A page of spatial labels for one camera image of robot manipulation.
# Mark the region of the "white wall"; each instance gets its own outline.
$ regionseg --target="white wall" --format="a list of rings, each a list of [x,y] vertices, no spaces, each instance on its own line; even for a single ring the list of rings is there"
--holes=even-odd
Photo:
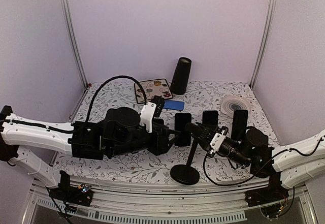
[[[191,80],[246,81],[268,0],[69,0],[90,82],[127,74],[171,79],[181,56]]]
[[[60,0],[0,0],[0,107],[66,121],[82,93]],[[39,154],[49,159],[48,151]],[[0,162],[0,223],[21,223],[33,178]]]
[[[324,58],[324,0],[277,0],[255,93],[281,144],[325,128]],[[307,184],[319,223],[324,184],[324,176]]]

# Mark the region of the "black stand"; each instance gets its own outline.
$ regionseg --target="black stand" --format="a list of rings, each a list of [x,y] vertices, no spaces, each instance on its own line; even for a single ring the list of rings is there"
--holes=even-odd
[[[195,168],[191,167],[197,146],[198,143],[194,140],[186,165],[175,165],[172,167],[171,177],[175,181],[185,185],[194,185],[198,183],[200,174]]]

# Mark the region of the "floral pattern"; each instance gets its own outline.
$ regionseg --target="floral pattern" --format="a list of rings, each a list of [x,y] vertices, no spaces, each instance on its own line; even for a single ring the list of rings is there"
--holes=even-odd
[[[75,120],[83,121],[90,100],[100,83],[92,84],[81,104]],[[269,144],[277,146],[275,134],[253,92],[246,83],[240,82],[189,82],[184,95],[176,95],[175,100],[184,101],[183,112],[192,114],[192,122],[201,122],[205,110],[219,111],[219,126],[231,127],[232,117],[220,112],[220,100],[227,95],[246,98],[251,105],[248,125],[255,126],[269,136]],[[128,82],[113,82],[105,86],[98,94],[93,106],[90,121],[98,122],[104,119],[109,108],[130,107],[140,111],[142,105],[136,103],[134,86]],[[177,111],[163,109],[161,118],[165,125],[174,128],[174,115]],[[173,146],[168,153],[155,156],[147,150],[135,154],[118,155],[112,159],[104,157],[103,161],[93,159],[73,158],[59,153],[54,167],[66,171],[70,175],[88,177],[100,180],[124,181],[132,183],[171,184],[176,183],[170,177],[170,169],[177,164],[186,163],[190,146]],[[200,182],[208,180],[203,174],[202,162],[206,152],[198,147],[192,166],[200,173]],[[250,176],[249,169],[233,170],[226,158],[216,156],[207,159],[206,169],[213,180],[229,182],[245,179]]]

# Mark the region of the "table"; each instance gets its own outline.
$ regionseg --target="table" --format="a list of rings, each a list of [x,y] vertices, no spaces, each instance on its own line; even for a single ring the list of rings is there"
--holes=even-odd
[[[101,83],[94,83],[82,102],[75,120],[83,121],[95,90]],[[184,101],[183,112],[192,114],[192,122],[201,122],[205,110],[219,111],[219,126],[231,127],[232,117],[222,114],[220,100],[227,95],[236,95],[249,100],[252,111],[249,114],[248,125],[252,125],[269,136],[269,145],[278,146],[276,136],[248,84],[242,82],[189,82],[184,95],[176,95],[174,100]],[[97,96],[90,121],[98,122],[104,119],[109,108],[130,107],[140,111],[142,105],[136,103],[134,86],[130,82],[112,82],[106,85]],[[163,109],[161,118],[165,125],[174,128],[174,115],[177,111]],[[186,163],[190,146],[173,146],[168,153],[155,156],[147,150],[135,154],[115,156],[112,159],[104,157],[103,161],[73,158],[59,153],[54,162],[54,168],[64,170],[68,174],[108,181],[130,183],[177,184],[170,176],[170,169],[177,164]],[[206,152],[198,147],[192,166],[200,173],[200,183],[208,182],[203,174],[202,162]],[[230,183],[250,176],[248,169],[233,170],[226,158],[216,156],[208,159],[207,172],[214,181]]]

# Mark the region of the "black cylinder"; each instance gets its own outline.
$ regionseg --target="black cylinder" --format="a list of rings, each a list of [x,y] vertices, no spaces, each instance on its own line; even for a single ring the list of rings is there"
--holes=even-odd
[[[192,61],[186,57],[178,59],[177,66],[174,72],[171,92],[174,94],[185,94],[191,70]]]

